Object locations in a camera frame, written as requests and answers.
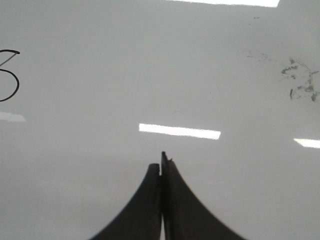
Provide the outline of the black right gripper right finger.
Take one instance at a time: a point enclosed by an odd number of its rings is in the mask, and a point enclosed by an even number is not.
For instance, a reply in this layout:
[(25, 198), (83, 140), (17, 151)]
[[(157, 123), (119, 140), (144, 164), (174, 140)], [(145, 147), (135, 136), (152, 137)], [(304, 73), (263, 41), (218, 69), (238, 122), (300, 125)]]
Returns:
[(164, 234), (167, 240), (243, 240), (192, 192), (175, 162), (161, 153)]

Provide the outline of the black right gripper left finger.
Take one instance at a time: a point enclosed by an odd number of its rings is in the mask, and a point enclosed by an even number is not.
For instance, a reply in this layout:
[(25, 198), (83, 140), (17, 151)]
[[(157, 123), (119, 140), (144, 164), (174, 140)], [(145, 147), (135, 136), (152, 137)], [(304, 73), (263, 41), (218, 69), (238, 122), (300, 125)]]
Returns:
[(93, 240), (159, 240), (162, 228), (160, 166), (152, 163), (126, 206)]

